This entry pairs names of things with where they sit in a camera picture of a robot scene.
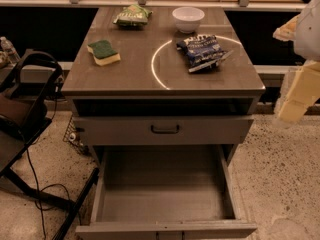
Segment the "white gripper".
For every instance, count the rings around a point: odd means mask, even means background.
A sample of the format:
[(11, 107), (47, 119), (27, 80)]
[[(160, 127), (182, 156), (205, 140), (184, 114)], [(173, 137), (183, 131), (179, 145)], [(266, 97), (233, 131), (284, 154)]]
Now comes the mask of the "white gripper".
[[(298, 15), (277, 28), (273, 37), (280, 41), (294, 41)], [(307, 109), (320, 98), (320, 63), (308, 62), (295, 72), (293, 82), (285, 95), (277, 118), (285, 123), (296, 123)]]

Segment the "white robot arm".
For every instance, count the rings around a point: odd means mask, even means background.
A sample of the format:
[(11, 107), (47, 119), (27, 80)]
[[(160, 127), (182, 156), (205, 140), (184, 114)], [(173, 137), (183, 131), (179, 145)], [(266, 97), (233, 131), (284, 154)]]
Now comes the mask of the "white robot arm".
[(277, 28), (273, 37), (292, 41), (305, 63), (294, 72), (293, 82), (277, 111), (286, 124), (298, 122), (320, 98), (320, 0), (311, 0), (301, 13)]

